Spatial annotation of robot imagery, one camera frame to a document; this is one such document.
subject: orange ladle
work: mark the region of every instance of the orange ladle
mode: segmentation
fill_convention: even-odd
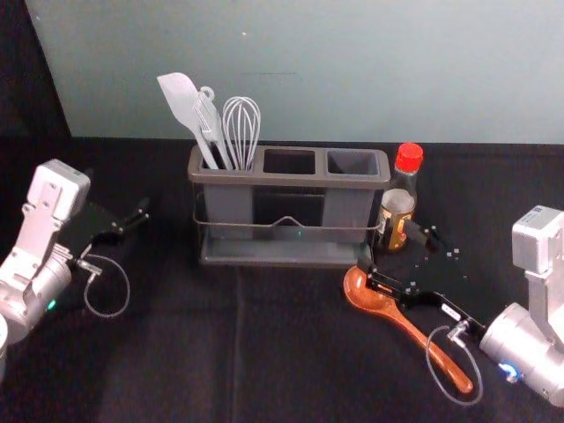
[[[345,289],[345,295],[349,302],[356,308],[360,308],[371,315],[378,315],[391,321],[407,332],[421,348],[425,349],[427,337],[402,315],[397,308],[396,301],[373,289],[367,288],[366,284],[367,275],[361,269],[354,266],[348,270],[343,282],[343,288]],[[429,356],[450,378],[460,392],[468,394],[472,391],[472,381],[462,369],[433,342],[429,346]]]

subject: wire whisk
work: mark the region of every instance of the wire whisk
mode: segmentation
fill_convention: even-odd
[[[261,131],[261,111],[249,97],[232,97],[223,105],[223,135],[235,169],[249,170]]]

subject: sauce bottle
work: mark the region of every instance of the sauce bottle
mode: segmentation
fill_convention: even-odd
[[[390,187],[382,195],[382,204],[376,223],[378,249],[396,252],[404,245],[404,221],[412,219],[417,203],[415,182],[423,149],[414,143],[401,144],[397,150],[394,174]]]

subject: led light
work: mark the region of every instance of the led light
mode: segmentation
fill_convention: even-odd
[[[519,375],[519,372],[517,372],[517,370],[513,366],[511,366],[510,364],[500,363],[500,364],[498,364],[498,366],[500,367],[501,370],[503,370],[505,372],[506,380],[509,383],[515,383],[521,378],[521,376]]]

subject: black tablecloth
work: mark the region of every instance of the black tablecloth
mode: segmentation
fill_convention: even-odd
[[[84,311],[85,281],[76,277],[32,335],[9,349],[2,422],[562,420],[561,410],[523,384],[507,384],[472,346],[484,398],[468,409],[450,403],[403,332],[346,303],[343,271],[196,265],[191,142],[6,139],[0,146],[2,256],[42,161],[92,167],[89,199],[117,214],[152,199],[150,225],[105,250],[130,276],[130,308],[111,321]],[[396,145],[379,147],[393,159]],[[425,151],[418,220],[462,250],[473,300],[489,299],[486,314],[495,317],[511,301],[526,305],[523,272],[511,263],[511,226],[536,204],[564,209],[564,149]],[[382,258],[381,269],[401,276],[412,266],[409,249]],[[426,333],[448,322],[433,309],[409,317]],[[464,357],[439,344],[471,375]]]

